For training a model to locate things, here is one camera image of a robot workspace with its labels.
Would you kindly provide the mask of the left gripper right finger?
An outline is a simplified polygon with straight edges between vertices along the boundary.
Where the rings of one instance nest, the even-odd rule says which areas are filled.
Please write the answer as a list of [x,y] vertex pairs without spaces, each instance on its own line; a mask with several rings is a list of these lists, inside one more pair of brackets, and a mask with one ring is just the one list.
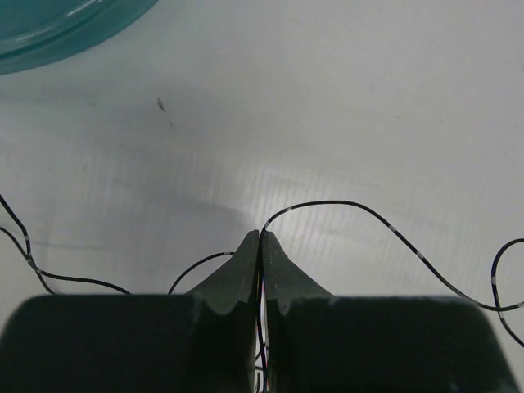
[[267,315],[286,315],[295,301],[333,297],[288,257],[270,231],[261,234],[261,260]]

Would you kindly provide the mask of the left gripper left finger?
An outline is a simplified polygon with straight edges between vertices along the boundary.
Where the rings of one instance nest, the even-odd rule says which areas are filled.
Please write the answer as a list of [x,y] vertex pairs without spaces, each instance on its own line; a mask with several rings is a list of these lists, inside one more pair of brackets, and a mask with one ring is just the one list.
[[231,258],[187,294],[219,315],[232,313],[239,303],[248,304],[256,291],[258,249],[259,231],[250,231]]

